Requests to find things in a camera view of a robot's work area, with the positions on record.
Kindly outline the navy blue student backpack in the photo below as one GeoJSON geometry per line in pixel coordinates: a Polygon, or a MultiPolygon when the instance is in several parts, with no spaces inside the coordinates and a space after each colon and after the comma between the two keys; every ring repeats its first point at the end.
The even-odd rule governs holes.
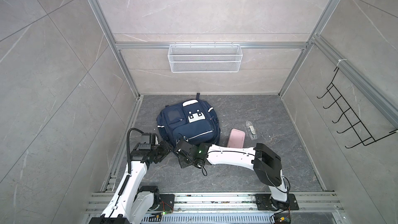
{"type": "Polygon", "coordinates": [[[157,116],[157,128],[161,138],[173,148],[184,138],[192,145],[220,142],[219,119],[214,108],[196,98],[175,105],[167,105],[157,116]]]}

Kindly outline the pink pencil case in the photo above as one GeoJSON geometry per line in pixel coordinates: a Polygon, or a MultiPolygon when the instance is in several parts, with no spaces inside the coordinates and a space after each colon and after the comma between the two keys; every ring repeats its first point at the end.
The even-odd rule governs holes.
{"type": "Polygon", "coordinates": [[[243,148],[244,146],[244,141],[245,141],[245,132],[238,130],[238,129],[232,129],[227,147],[229,148],[243,148]]]}

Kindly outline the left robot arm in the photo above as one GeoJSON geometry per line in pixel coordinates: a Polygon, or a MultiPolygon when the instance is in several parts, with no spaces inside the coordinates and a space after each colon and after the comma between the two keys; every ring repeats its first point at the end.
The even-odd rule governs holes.
{"type": "Polygon", "coordinates": [[[160,204],[157,186],[140,184],[151,164],[161,162],[171,152],[171,146],[159,141],[155,133],[130,128],[126,134],[127,164],[123,178],[110,203],[91,224],[140,224],[151,208],[160,204]]]}

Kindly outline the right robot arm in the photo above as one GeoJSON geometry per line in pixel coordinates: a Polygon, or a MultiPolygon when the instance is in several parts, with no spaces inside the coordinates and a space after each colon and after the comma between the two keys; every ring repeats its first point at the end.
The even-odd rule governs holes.
{"type": "Polygon", "coordinates": [[[204,176],[207,176],[207,165],[226,164],[252,170],[271,191],[269,203],[265,203],[264,207],[271,211],[289,208],[290,186],[285,183],[281,158],[262,143],[249,148],[230,148],[207,143],[195,146],[181,139],[177,142],[174,153],[181,168],[194,166],[204,176]]]}

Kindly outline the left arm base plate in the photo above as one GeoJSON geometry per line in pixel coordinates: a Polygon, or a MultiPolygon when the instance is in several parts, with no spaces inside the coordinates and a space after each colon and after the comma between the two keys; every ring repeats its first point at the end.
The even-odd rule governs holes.
{"type": "Polygon", "coordinates": [[[154,198],[154,203],[149,209],[150,212],[166,212],[172,213],[174,211],[175,195],[174,194],[160,194],[154,198]]]}

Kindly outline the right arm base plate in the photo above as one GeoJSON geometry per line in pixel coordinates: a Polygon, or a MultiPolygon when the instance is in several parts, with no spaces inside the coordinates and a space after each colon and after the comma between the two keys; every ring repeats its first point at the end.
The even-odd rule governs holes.
{"type": "Polygon", "coordinates": [[[259,211],[297,211],[299,206],[295,195],[288,194],[288,200],[286,202],[277,201],[272,198],[271,194],[255,194],[256,205],[259,211]]]}

